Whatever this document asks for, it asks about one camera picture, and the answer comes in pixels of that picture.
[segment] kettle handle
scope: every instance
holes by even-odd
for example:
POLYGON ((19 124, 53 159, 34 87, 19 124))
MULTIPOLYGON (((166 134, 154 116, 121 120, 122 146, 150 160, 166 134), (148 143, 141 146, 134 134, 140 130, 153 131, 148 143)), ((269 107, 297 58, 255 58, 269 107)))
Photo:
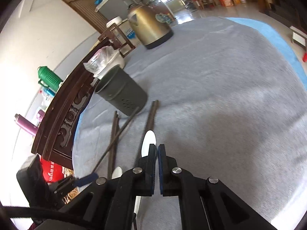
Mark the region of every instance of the kettle handle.
POLYGON ((48 85, 45 85, 44 83, 42 83, 42 80, 41 80, 41 79, 38 81, 38 83, 39 83, 40 85, 42 85, 43 87, 49 88, 48 85))

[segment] red package with text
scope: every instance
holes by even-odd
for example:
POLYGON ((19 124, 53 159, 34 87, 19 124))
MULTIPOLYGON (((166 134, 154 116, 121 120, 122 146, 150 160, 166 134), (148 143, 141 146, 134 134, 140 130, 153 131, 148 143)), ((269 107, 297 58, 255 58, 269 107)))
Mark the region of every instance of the red package with text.
POLYGON ((40 158, 40 163, 43 168, 43 177, 46 182, 53 183, 64 178, 62 166, 52 161, 46 161, 40 158))

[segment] green thermos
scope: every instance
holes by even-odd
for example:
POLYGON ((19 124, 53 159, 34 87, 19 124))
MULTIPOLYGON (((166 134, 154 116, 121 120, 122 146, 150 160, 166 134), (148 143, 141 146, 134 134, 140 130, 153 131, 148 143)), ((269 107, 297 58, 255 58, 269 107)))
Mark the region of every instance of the green thermos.
POLYGON ((39 67, 37 69, 38 83, 43 87, 50 88, 53 91, 57 92, 59 89, 59 84, 63 82, 59 76, 57 76, 53 71, 48 67, 39 67))

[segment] white container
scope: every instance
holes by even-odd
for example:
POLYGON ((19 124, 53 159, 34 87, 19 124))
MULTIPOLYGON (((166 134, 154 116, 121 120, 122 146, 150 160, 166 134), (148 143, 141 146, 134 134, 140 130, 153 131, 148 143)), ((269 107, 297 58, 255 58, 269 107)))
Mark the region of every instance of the white container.
POLYGON ((121 69, 125 67, 125 60, 119 53, 119 50, 115 50, 114 56, 110 59, 106 67, 98 74, 94 75, 94 78, 102 79, 102 77, 114 66, 119 65, 121 69))
POLYGON ((122 18, 120 18, 120 16, 115 17, 114 19, 112 19, 111 21, 106 23, 106 27, 110 27, 113 23, 116 23, 116 25, 119 25, 122 23, 122 18))

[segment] bottle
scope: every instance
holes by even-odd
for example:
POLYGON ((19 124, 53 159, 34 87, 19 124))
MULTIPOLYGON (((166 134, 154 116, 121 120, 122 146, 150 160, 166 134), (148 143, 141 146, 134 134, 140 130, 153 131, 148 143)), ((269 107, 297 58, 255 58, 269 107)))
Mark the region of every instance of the bottle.
POLYGON ((47 87, 43 87, 43 91, 47 94, 49 94, 51 97, 54 97, 56 95, 56 93, 51 90, 50 88, 47 88, 47 87))
POLYGON ((43 105, 48 107, 50 105, 53 97, 43 90, 40 90, 39 93, 43 96, 43 105))
POLYGON ((15 114, 15 122, 21 129, 25 130, 32 136, 36 135, 38 127, 32 124, 29 120, 25 119, 20 114, 15 114))
POLYGON ((45 112, 43 110, 39 110, 36 114, 36 118, 38 119, 39 122, 43 120, 45 116, 45 112))

